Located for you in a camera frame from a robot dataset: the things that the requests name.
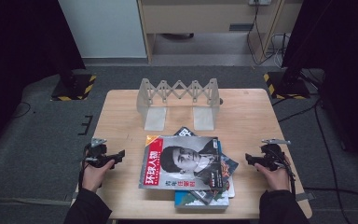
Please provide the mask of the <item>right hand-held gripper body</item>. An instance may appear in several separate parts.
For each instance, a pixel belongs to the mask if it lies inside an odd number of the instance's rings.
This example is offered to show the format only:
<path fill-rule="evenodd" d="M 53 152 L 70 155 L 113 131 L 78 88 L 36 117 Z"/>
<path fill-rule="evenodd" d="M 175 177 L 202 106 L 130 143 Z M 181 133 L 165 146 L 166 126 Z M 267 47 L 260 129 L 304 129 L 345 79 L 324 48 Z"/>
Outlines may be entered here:
<path fill-rule="evenodd" d="M 263 153 L 265 153 L 265 167 L 268 167 L 270 171 L 275 171 L 278 168 L 287 168 L 289 166 L 285 159 L 285 155 L 282 152 L 280 144 L 290 145 L 290 141 L 271 138 L 263 139 L 262 143 L 264 143 L 264 146 L 261 147 L 261 150 Z"/>

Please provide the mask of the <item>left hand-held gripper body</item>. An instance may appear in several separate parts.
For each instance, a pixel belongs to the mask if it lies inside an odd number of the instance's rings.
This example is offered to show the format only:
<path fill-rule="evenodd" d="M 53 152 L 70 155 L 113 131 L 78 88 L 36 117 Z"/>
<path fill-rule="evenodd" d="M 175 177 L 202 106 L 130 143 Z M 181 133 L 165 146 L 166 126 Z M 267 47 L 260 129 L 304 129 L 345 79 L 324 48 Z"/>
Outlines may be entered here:
<path fill-rule="evenodd" d="M 115 158 L 114 155 L 106 155 L 107 146 L 105 142 L 106 139 L 92 138 L 91 142 L 85 146 L 87 151 L 85 161 L 91 166 L 101 168 Z"/>

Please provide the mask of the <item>grey portrait magazine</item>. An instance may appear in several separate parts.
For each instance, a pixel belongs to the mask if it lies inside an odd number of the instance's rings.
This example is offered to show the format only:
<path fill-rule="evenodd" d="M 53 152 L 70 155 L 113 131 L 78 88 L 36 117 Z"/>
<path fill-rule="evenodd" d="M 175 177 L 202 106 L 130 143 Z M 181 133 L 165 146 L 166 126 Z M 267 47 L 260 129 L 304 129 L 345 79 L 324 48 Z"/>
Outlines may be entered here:
<path fill-rule="evenodd" d="M 220 190 L 223 187 L 217 137 L 146 137 L 140 189 Z"/>

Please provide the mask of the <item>expandable metal book rack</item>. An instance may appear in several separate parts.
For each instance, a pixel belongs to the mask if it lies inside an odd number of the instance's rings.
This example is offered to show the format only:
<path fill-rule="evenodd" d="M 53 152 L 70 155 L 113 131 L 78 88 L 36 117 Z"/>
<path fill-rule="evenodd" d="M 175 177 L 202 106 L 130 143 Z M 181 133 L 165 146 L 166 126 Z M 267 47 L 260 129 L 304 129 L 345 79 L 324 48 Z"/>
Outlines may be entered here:
<path fill-rule="evenodd" d="M 219 95 L 218 82 L 211 78 L 202 86 L 197 80 L 189 85 L 177 80 L 170 85 L 161 80 L 154 86 L 147 78 L 143 78 L 138 90 L 136 108 L 143 118 L 147 131 L 163 131 L 169 108 L 174 103 L 190 100 L 186 106 L 192 108 L 193 128 L 196 131 L 213 131 L 222 100 Z"/>

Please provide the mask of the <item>person's left hand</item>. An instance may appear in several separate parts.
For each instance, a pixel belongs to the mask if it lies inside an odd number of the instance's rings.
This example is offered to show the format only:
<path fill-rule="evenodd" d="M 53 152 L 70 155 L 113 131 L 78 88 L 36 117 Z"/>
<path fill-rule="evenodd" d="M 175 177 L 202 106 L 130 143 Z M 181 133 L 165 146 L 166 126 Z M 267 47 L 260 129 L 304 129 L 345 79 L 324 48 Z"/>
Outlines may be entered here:
<path fill-rule="evenodd" d="M 81 188 L 87 189 L 91 192 L 96 192 L 97 189 L 103 183 L 106 173 L 111 169 L 114 164 L 115 161 L 111 160 L 105 166 L 96 168 L 86 162 L 83 168 Z"/>

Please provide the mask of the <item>person's right hand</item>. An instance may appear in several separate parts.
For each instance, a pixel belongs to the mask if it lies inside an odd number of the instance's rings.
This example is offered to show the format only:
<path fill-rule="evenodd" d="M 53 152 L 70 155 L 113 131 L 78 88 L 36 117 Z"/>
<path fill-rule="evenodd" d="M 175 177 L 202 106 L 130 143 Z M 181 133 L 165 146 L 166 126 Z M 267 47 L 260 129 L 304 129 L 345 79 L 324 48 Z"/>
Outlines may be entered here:
<path fill-rule="evenodd" d="M 268 181 L 269 188 L 275 190 L 290 190 L 289 175 L 285 168 L 279 168 L 275 171 L 270 171 L 265 167 L 265 170 L 260 172 Z"/>

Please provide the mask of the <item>black tape mark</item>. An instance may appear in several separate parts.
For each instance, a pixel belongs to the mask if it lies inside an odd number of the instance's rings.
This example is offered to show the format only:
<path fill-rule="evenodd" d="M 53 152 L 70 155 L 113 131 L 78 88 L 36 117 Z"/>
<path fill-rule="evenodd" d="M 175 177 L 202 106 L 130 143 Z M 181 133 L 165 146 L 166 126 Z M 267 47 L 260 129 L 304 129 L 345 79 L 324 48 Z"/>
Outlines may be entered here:
<path fill-rule="evenodd" d="M 92 123 L 93 116 L 92 115 L 86 115 L 85 118 L 87 119 L 86 122 L 83 122 L 81 126 L 83 127 L 83 132 L 79 133 L 79 135 L 87 135 L 90 125 Z"/>

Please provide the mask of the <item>black hazard-striped stand base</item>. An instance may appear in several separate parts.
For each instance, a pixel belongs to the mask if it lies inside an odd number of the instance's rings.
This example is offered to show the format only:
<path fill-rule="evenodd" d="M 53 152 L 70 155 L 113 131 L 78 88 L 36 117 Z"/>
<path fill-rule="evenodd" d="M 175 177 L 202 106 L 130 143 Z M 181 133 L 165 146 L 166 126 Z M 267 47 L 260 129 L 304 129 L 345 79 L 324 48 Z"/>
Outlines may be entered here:
<path fill-rule="evenodd" d="M 263 76 L 273 99 L 307 99 L 310 92 L 304 81 L 290 79 L 284 72 L 267 72 Z"/>
<path fill-rule="evenodd" d="M 51 100 L 85 100 L 90 94 L 95 79 L 94 75 L 74 75 L 74 81 L 70 82 L 65 82 L 61 78 L 51 94 Z"/>

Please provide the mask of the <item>black curtain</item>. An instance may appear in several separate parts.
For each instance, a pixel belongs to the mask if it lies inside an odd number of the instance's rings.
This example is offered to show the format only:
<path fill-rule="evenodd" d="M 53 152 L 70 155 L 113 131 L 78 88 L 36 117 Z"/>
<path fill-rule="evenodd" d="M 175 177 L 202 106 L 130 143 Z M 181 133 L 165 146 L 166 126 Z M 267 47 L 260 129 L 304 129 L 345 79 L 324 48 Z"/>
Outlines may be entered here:
<path fill-rule="evenodd" d="M 303 0 L 283 66 L 286 83 L 303 68 L 324 70 L 322 93 L 346 148 L 358 152 L 358 0 Z"/>
<path fill-rule="evenodd" d="M 84 67 L 58 0 L 0 0 L 0 133 L 27 85 Z"/>

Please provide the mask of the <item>white panel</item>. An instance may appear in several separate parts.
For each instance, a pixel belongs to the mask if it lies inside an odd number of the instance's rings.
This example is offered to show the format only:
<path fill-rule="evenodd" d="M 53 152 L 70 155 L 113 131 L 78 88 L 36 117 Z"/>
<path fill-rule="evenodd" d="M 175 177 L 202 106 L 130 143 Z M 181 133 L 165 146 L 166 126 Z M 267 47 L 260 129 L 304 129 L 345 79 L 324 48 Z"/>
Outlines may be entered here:
<path fill-rule="evenodd" d="M 145 58 L 137 0 L 59 0 L 83 58 Z"/>

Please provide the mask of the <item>beige wooden desk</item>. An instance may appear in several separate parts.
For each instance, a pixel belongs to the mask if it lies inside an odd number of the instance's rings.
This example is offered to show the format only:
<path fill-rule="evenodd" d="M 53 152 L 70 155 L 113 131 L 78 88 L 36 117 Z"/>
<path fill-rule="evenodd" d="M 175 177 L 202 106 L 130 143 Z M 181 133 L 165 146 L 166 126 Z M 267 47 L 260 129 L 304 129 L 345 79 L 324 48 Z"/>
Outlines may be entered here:
<path fill-rule="evenodd" d="M 257 61 L 267 58 L 272 37 L 290 33 L 304 0 L 137 0 L 148 60 L 157 34 L 249 34 Z"/>

